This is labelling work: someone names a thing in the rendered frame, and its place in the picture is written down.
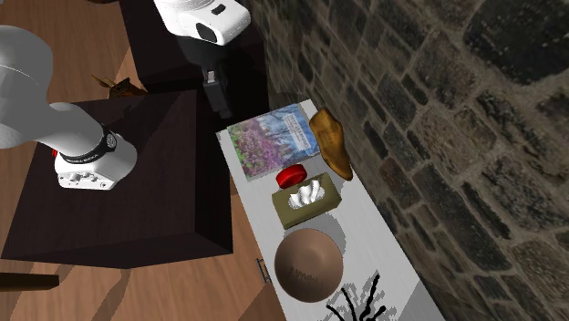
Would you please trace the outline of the dark brown cabinet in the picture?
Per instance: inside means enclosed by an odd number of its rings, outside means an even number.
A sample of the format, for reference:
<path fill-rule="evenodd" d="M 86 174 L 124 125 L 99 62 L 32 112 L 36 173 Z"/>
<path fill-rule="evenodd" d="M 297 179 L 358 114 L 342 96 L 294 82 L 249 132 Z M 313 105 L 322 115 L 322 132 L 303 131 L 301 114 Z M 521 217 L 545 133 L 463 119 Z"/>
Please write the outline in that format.
<path fill-rule="evenodd" d="M 213 71 L 203 82 L 192 82 L 200 68 L 185 59 L 153 0 L 119 0 L 119 5 L 139 80 L 150 94 L 196 90 L 205 106 L 235 122 L 269 110 L 264 41 L 254 24 L 230 41 L 239 48 L 228 60 L 228 85 L 223 89 Z"/>

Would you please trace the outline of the book with flower landscape cover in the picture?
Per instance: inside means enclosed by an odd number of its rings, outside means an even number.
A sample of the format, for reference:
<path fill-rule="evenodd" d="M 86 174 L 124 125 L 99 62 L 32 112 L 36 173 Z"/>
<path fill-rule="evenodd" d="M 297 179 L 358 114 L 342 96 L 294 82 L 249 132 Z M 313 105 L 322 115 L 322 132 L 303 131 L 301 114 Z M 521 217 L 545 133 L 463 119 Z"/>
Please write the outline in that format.
<path fill-rule="evenodd" d="M 275 109 L 227 128 L 248 181 L 320 152 L 300 104 Z"/>

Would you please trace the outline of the dark brown robot stand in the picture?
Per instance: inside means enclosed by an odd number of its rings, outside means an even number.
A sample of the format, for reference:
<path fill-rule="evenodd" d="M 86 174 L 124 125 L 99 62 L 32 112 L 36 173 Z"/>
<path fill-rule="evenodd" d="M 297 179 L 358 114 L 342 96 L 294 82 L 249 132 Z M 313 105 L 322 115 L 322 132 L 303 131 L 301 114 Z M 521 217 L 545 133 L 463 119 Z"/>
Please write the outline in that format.
<path fill-rule="evenodd" d="M 109 191 L 67 189 L 49 148 L 37 146 L 5 259 L 129 269 L 232 251 L 229 172 L 200 93 L 84 101 L 81 108 L 136 147 L 134 169 Z"/>

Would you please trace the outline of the red round puck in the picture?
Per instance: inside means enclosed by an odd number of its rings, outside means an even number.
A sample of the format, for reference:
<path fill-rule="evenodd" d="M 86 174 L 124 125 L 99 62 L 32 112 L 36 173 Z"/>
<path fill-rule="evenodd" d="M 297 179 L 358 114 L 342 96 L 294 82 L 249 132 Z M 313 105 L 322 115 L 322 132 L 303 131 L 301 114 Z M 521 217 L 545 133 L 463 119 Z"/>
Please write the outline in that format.
<path fill-rule="evenodd" d="M 294 164 L 282 169 L 275 177 L 281 189 L 296 185 L 306 179 L 307 172 L 302 164 Z"/>

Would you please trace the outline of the olive green tissue box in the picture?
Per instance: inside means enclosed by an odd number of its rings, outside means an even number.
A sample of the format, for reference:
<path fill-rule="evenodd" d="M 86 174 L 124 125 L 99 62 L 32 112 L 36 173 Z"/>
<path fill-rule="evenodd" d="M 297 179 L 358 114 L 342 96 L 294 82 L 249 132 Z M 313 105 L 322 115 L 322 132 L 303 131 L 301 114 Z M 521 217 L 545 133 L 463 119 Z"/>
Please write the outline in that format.
<path fill-rule="evenodd" d="M 342 201 L 327 172 L 274 193 L 272 200 L 285 229 L 335 209 Z"/>

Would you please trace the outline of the brown round bowl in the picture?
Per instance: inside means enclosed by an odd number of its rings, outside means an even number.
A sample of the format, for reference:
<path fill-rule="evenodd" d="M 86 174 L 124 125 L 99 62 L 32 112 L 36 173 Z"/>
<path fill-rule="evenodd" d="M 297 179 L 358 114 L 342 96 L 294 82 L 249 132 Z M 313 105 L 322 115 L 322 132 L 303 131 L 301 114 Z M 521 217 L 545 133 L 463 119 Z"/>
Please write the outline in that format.
<path fill-rule="evenodd" d="M 300 229 L 287 235 L 274 256 L 274 273 L 284 291 L 304 303 L 331 296 L 343 276 L 343 256 L 327 234 Z"/>

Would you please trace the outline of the white chest of drawers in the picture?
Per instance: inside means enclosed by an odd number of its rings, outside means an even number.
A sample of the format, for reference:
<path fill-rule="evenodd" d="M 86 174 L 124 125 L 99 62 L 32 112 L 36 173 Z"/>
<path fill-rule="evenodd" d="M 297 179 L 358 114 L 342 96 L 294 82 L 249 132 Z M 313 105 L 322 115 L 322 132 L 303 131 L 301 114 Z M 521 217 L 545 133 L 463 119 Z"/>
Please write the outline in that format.
<path fill-rule="evenodd" d="M 218 132 L 217 137 L 268 274 L 273 275 L 277 247 L 288 234 L 272 202 L 272 195 L 278 190 L 275 175 L 271 172 L 248 181 L 228 131 Z M 378 287 L 385 293 L 382 302 L 389 309 L 390 321 L 445 321 L 360 179 L 345 181 L 335 173 L 330 178 L 342 201 L 335 209 L 302 225 L 326 233 L 342 253 L 343 277 L 333 295 L 343 284 L 361 286 L 378 272 Z M 326 301 L 332 297 L 303 303 L 288 295 L 278 283 L 274 290 L 287 321 L 321 321 L 326 314 Z"/>

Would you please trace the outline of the black branch ornament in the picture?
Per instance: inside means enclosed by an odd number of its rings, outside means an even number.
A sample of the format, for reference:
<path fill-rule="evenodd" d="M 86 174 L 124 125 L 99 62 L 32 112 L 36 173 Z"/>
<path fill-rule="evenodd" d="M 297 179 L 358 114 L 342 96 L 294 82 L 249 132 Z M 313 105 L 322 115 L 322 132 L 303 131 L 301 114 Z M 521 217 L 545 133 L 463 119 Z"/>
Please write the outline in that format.
<path fill-rule="evenodd" d="M 380 275 L 375 272 L 364 284 L 346 283 L 326 301 L 326 314 L 321 321 L 390 321 L 385 296 L 378 287 Z"/>

